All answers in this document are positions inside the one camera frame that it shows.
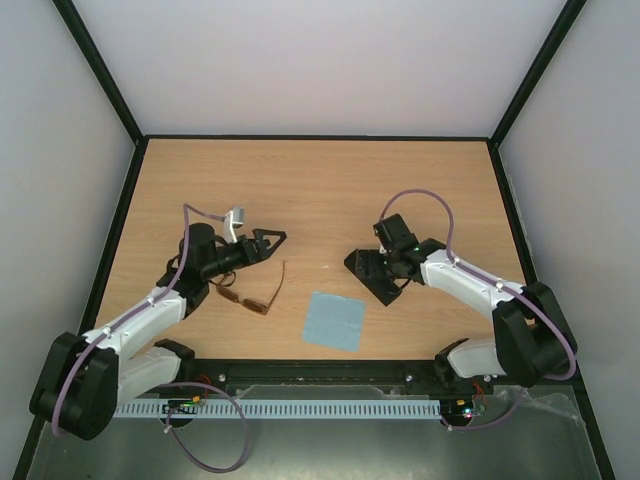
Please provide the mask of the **black folding glasses case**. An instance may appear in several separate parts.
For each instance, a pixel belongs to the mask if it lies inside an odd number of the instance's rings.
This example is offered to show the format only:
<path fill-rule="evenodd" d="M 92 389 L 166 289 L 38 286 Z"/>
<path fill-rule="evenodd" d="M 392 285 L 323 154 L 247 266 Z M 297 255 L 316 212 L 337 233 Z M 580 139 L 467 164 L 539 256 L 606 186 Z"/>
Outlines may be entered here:
<path fill-rule="evenodd" d="M 376 249 L 355 249 L 344 259 L 344 266 L 384 306 L 389 306 L 402 293 L 387 271 L 386 257 Z"/>

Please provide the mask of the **brown translucent sunglasses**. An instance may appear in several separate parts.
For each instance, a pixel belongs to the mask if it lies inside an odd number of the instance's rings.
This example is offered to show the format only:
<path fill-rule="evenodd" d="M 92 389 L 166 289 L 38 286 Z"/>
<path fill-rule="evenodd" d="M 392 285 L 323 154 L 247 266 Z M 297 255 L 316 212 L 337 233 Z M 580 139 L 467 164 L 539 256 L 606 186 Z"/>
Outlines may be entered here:
<path fill-rule="evenodd" d="M 268 271 L 266 278 L 259 278 L 250 282 L 241 278 L 240 286 L 235 285 L 237 274 L 225 274 L 221 280 L 213 282 L 214 290 L 222 299 L 238 305 L 245 310 L 266 316 L 272 309 L 284 286 L 287 273 L 287 263 L 281 262 L 278 270 Z"/>

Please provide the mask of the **blue cleaning cloth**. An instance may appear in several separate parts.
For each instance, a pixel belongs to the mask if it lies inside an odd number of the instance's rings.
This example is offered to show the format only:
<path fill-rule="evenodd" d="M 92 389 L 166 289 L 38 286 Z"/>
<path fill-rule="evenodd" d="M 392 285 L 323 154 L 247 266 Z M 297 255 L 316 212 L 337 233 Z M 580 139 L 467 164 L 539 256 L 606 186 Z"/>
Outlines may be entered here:
<path fill-rule="evenodd" d="M 366 304 L 357 299 L 323 292 L 311 294 L 302 339 L 346 352 L 360 346 Z"/>

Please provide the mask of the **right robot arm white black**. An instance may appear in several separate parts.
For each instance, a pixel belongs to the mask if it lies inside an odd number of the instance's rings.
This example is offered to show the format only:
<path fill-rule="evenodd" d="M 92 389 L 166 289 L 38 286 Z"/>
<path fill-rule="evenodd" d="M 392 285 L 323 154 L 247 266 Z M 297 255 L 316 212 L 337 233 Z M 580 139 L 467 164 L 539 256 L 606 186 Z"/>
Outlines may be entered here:
<path fill-rule="evenodd" d="M 460 339 L 435 357 L 435 375 L 455 392 L 473 377 L 506 376 L 531 387 L 541 379 L 564 381 L 577 371 L 577 343 L 552 289 L 542 282 L 505 281 L 455 256 L 434 239 L 418 241 L 402 216 L 373 227 L 380 247 L 364 262 L 362 278 L 388 304 L 402 289 L 398 281 L 441 290 L 492 324 L 490 339 Z"/>

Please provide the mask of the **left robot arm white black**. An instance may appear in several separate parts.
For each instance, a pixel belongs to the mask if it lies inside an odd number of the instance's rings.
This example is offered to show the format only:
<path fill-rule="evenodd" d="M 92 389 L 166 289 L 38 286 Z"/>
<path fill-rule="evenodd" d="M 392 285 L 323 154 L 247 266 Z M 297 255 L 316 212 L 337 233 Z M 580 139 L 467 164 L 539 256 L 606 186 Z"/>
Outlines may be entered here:
<path fill-rule="evenodd" d="M 116 409 L 161 385 L 183 381 L 195 353 L 156 337 L 190 316 L 210 282 L 269 259 L 283 231 L 255 229 L 229 242 L 206 223 L 194 223 L 163 276 L 147 296 L 100 328 L 65 332 L 51 344 L 29 411 L 57 432 L 83 440 L 99 435 Z"/>

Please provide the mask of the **right base electronics board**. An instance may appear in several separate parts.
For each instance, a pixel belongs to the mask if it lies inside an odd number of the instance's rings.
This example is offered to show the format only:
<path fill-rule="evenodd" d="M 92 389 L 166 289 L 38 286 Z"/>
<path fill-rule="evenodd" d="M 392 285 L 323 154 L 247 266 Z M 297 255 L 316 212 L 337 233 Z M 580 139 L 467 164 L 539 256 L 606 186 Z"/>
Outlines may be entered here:
<path fill-rule="evenodd" d="M 470 398 L 454 400 L 441 408 L 442 417 L 448 424 L 466 427 L 476 417 L 486 414 L 488 399 L 485 391 L 479 385 L 476 385 L 475 388 L 476 392 Z"/>

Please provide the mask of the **base electronics board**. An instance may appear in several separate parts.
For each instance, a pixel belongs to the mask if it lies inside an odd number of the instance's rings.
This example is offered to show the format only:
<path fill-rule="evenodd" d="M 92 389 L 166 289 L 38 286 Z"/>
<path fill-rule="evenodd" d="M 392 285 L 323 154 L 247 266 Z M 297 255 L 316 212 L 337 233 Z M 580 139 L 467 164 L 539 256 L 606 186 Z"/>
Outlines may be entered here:
<path fill-rule="evenodd" d="M 485 391 L 479 385 L 476 385 L 475 388 L 476 392 L 470 398 L 454 400 L 441 408 L 442 417 L 448 424 L 466 427 L 476 417 L 486 414 L 488 399 Z"/>
<path fill-rule="evenodd" d="M 163 414 L 196 415 L 207 403 L 209 394 L 205 392 L 185 392 L 170 390 L 158 398 L 160 411 Z"/>

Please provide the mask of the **left base electronics board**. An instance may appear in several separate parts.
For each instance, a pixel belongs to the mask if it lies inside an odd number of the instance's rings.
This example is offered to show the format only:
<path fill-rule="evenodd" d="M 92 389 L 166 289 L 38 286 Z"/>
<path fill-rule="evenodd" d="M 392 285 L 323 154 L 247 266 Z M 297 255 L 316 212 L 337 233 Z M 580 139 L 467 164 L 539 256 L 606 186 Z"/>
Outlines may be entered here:
<path fill-rule="evenodd" d="M 196 415 L 207 403 L 209 394 L 205 392 L 185 392 L 170 390 L 158 398 L 160 411 L 163 414 Z"/>

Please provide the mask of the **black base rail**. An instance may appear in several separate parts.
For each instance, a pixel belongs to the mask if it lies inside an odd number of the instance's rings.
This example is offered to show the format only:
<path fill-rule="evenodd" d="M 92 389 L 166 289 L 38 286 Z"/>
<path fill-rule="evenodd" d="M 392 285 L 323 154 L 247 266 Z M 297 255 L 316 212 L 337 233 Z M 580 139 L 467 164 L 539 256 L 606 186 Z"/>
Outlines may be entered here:
<path fill-rule="evenodd" d="M 193 374 L 235 392 L 253 385 L 374 386 L 385 392 L 444 397 L 432 360 L 197 359 Z"/>

